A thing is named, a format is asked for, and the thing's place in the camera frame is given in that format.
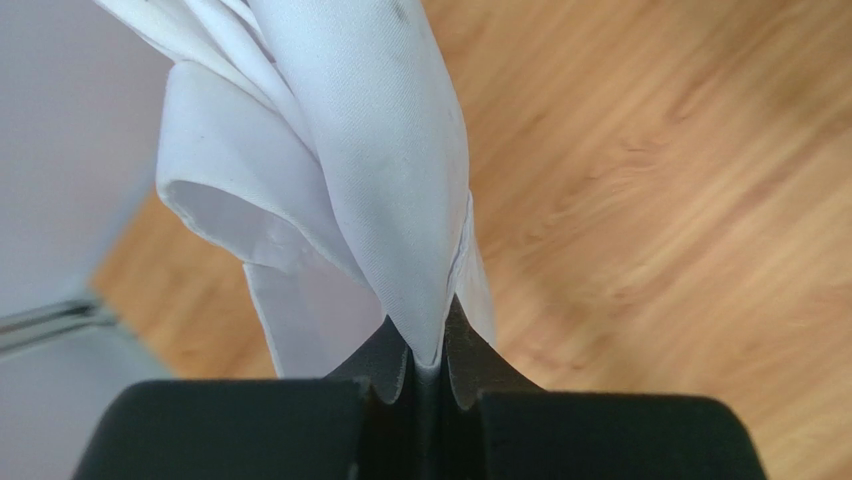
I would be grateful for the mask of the white long sleeve shirt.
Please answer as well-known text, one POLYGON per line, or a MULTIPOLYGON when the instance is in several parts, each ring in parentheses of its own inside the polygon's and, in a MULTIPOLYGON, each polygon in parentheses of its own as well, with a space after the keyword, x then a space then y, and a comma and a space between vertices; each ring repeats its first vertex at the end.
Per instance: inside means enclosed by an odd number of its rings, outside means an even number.
POLYGON ((390 319, 434 369, 459 300, 494 342, 465 122, 418 1, 106 1, 172 60, 161 201, 243 265, 278 375, 390 319))

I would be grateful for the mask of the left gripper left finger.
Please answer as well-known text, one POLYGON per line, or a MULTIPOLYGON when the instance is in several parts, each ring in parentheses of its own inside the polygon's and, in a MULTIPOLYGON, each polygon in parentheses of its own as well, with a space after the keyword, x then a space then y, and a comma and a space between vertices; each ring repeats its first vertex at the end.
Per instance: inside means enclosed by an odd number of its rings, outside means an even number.
POLYGON ((78 479, 411 479, 413 360, 382 325, 318 379, 151 380, 109 405, 78 479))

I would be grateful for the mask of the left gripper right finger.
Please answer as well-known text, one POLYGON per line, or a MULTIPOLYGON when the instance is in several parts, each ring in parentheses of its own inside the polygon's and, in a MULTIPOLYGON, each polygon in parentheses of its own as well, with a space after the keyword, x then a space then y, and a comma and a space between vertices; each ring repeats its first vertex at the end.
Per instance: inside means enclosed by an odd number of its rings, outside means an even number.
POLYGON ((549 391, 445 322, 426 479, 762 479, 739 417, 709 397, 549 391))

